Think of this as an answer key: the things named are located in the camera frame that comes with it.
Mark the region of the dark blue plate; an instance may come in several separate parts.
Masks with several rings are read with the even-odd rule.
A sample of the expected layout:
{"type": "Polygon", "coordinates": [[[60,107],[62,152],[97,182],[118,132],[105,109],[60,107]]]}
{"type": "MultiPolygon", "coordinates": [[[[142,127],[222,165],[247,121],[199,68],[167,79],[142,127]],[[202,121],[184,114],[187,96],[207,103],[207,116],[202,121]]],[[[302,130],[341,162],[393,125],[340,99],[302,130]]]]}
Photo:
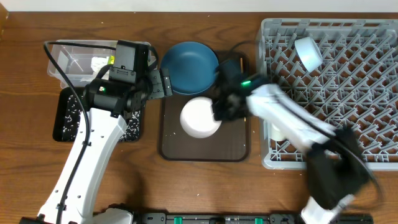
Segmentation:
{"type": "Polygon", "coordinates": [[[166,52],[160,67],[169,71],[175,93],[197,95],[214,84],[218,65],[218,57],[208,46],[199,42],[181,42],[166,52]]]}

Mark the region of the pink bowl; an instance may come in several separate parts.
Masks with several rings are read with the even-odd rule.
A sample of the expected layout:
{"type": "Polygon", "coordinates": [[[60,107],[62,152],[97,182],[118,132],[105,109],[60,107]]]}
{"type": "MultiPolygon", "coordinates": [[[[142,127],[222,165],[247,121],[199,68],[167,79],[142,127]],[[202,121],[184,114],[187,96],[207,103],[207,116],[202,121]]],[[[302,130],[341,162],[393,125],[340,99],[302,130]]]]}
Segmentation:
{"type": "Polygon", "coordinates": [[[221,121],[216,121],[210,98],[199,96],[189,100],[180,113],[183,130],[194,138],[207,138],[216,133],[221,121]]]}

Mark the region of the wooden chopstick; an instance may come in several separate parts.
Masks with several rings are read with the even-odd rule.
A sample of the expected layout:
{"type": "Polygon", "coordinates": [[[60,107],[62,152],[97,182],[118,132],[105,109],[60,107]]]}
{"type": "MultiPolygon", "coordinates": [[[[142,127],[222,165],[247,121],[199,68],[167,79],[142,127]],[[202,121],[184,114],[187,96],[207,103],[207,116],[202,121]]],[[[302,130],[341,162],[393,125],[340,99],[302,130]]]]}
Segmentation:
{"type": "MultiPolygon", "coordinates": [[[[243,74],[243,80],[244,80],[244,78],[246,77],[245,76],[245,65],[244,65],[244,60],[243,60],[243,58],[241,57],[240,58],[240,68],[241,68],[241,73],[243,74]]],[[[244,115],[244,122],[246,122],[246,112],[245,112],[245,109],[243,109],[243,115],[244,115]]]]}

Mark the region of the white cup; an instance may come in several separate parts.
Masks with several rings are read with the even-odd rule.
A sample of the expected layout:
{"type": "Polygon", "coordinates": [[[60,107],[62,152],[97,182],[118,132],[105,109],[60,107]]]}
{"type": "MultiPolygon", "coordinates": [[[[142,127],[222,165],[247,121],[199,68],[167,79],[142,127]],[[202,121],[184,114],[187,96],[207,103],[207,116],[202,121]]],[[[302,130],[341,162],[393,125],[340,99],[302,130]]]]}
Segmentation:
{"type": "Polygon", "coordinates": [[[271,124],[270,137],[274,141],[284,141],[284,140],[286,140],[286,137],[284,136],[282,131],[277,126],[275,126],[274,124],[271,124]]]}

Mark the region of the waste paper wrapper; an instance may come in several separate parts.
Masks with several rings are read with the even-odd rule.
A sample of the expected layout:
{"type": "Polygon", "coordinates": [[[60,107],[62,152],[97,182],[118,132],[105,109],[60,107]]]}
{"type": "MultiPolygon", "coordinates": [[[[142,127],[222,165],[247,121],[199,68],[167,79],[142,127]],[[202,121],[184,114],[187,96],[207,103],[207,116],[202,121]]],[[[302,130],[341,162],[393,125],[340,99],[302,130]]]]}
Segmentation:
{"type": "Polygon", "coordinates": [[[111,65],[114,63],[114,56],[111,55],[109,57],[93,57],[91,59],[91,69],[93,71],[93,74],[96,75],[101,68],[103,68],[105,65],[111,65]]]}

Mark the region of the light blue bowl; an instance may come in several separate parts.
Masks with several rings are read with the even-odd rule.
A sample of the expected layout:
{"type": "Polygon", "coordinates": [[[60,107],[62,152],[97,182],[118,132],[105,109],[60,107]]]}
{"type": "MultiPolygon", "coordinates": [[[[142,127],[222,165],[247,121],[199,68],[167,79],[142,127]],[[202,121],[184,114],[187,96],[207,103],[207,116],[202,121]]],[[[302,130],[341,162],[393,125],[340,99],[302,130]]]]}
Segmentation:
{"type": "Polygon", "coordinates": [[[320,49],[311,37],[298,39],[294,45],[299,59],[308,72],[313,72],[322,64],[323,58],[320,49]]]}

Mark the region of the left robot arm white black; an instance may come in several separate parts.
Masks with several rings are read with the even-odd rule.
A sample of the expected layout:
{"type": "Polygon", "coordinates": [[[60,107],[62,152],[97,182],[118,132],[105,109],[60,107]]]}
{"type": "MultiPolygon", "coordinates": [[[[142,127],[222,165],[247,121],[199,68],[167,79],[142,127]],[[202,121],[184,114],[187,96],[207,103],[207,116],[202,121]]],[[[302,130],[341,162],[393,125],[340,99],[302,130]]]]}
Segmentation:
{"type": "Polygon", "coordinates": [[[53,192],[37,217],[23,217],[21,223],[133,223],[133,212],[121,208],[95,215],[96,196],[127,120],[146,101],[172,95],[172,85],[168,71],[149,61],[150,54],[157,55],[153,46],[119,40],[112,50],[114,62],[76,98],[78,132],[53,192]]]}

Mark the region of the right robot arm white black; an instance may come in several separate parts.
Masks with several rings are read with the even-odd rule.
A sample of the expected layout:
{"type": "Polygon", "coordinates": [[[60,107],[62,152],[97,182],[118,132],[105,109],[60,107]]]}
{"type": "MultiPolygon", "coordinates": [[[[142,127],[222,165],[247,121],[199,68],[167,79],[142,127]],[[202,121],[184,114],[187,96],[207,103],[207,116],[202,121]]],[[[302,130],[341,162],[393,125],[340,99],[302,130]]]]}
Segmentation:
{"type": "Polygon", "coordinates": [[[331,223],[373,179],[351,128],[337,128],[314,117],[265,75],[245,76],[235,60],[221,62],[215,73],[215,120],[257,116],[305,155],[310,197],[300,214],[304,223],[331,223]]]}

